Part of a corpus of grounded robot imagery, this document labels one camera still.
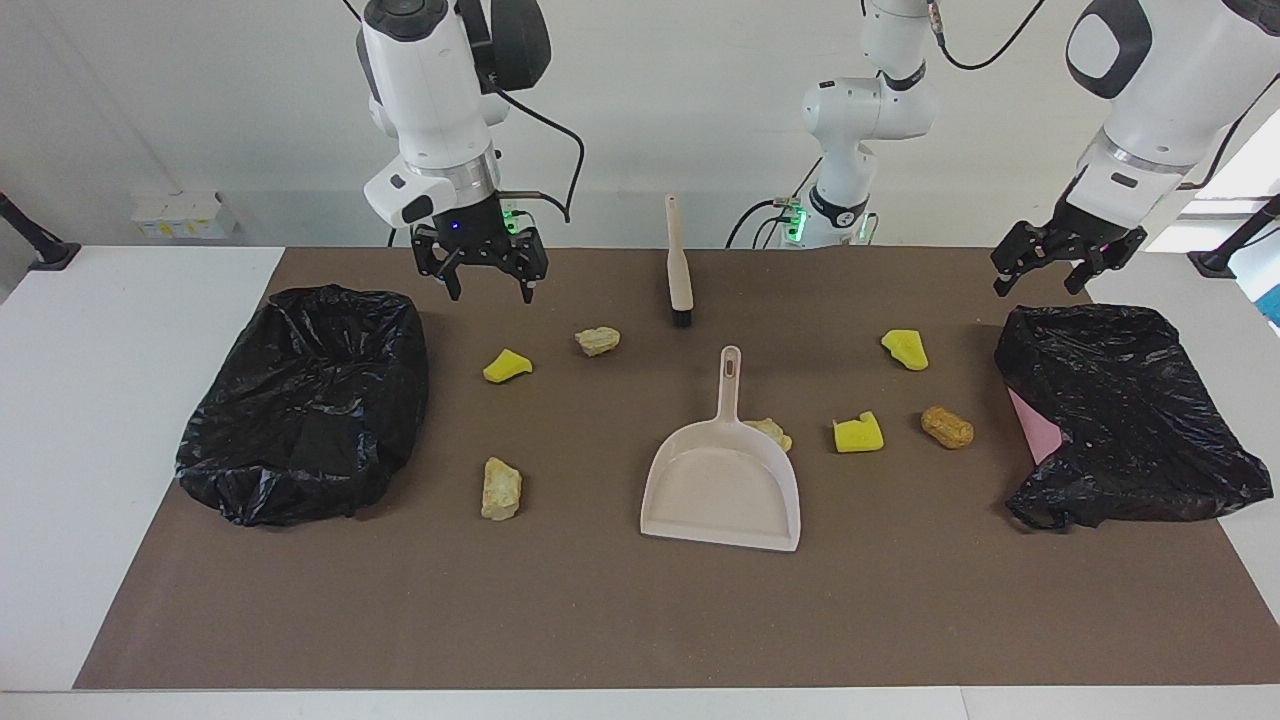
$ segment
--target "black stand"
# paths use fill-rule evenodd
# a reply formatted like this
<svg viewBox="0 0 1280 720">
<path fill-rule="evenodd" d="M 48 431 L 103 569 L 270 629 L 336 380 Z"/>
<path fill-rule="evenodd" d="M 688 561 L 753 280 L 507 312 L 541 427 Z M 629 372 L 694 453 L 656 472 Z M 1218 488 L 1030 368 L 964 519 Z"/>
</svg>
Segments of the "black stand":
<svg viewBox="0 0 1280 720">
<path fill-rule="evenodd" d="M 1222 241 L 1222 245 L 1219 245 L 1215 250 L 1210 250 L 1207 252 L 1188 252 L 1187 256 L 1190 258 L 1192 265 L 1196 265 L 1199 274 L 1206 278 L 1235 279 L 1235 273 L 1233 273 L 1229 266 L 1231 256 L 1235 255 L 1238 250 L 1248 245 L 1249 241 L 1262 231 L 1262 228 L 1275 222 L 1277 217 L 1280 217 L 1280 195 L 1268 200 L 1261 210 L 1254 213 L 1252 218 L 1240 225 L 1240 229 L 1231 233 L 1231 237 Z"/>
<path fill-rule="evenodd" d="M 58 236 L 24 215 L 3 192 L 0 192 L 0 218 L 8 220 L 13 229 L 18 231 L 18 234 L 24 237 L 40 254 L 40 260 L 27 268 L 29 270 L 61 270 L 70 265 L 72 258 L 79 252 L 79 243 L 63 242 Z"/>
</svg>

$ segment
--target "white table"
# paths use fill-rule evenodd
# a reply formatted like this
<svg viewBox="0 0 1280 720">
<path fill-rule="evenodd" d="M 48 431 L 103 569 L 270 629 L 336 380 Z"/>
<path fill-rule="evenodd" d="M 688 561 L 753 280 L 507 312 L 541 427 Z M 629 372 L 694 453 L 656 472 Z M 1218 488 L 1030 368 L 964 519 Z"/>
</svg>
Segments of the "white table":
<svg viewBox="0 0 1280 720">
<path fill-rule="evenodd" d="M 279 249 L 86 247 L 0 305 L 0 717 L 1274 719 L 1280 685 L 540 692 L 68 692 L 174 448 Z M 1183 333 L 1222 416 L 1280 469 L 1280 338 L 1230 282 L 1139 255 L 1089 286 Z M 1280 502 L 1222 520 L 1272 614 Z"/>
</svg>

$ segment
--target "pink object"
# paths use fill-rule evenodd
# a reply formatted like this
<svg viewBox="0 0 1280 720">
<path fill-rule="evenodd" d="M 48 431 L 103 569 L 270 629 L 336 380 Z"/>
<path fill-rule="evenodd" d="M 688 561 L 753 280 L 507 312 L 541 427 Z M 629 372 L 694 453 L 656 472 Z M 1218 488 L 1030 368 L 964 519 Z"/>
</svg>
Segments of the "pink object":
<svg viewBox="0 0 1280 720">
<path fill-rule="evenodd" d="M 1039 465 L 1062 447 L 1062 429 L 1027 405 L 1016 392 L 1009 391 L 1009 397 L 1014 400 L 1014 413 L 1018 413 L 1018 421 L 1023 424 L 1027 447 L 1032 448 L 1032 457 Z"/>
</svg>

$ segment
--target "yellow sponge piece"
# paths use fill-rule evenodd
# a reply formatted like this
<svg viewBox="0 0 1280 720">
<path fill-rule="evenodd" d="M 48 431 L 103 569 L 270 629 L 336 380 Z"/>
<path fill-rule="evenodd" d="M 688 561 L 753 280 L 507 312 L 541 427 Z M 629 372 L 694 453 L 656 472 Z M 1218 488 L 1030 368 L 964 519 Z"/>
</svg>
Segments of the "yellow sponge piece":
<svg viewBox="0 0 1280 720">
<path fill-rule="evenodd" d="M 863 413 L 856 420 L 832 423 L 832 427 L 836 430 L 836 452 L 872 452 L 884 447 L 884 436 L 873 413 Z"/>
<path fill-rule="evenodd" d="M 504 383 L 522 373 L 532 373 L 534 364 L 529 357 L 503 348 L 502 354 L 484 369 L 484 379 L 490 383 Z"/>
<path fill-rule="evenodd" d="M 929 366 L 919 331 L 890 331 L 881 338 L 881 345 L 908 370 L 923 370 Z"/>
</svg>

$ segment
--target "dustpan handle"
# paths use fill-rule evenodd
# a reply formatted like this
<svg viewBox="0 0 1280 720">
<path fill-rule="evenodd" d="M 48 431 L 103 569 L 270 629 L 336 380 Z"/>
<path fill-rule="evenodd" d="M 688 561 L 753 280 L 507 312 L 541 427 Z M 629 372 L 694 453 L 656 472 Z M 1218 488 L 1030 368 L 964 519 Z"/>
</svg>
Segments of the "dustpan handle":
<svg viewBox="0 0 1280 720">
<path fill-rule="evenodd" d="M 742 351 L 728 345 L 721 350 L 719 406 L 716 419 L 727 423 L 737 420 L 737 380 L 742 375 Z"/>
</svg>

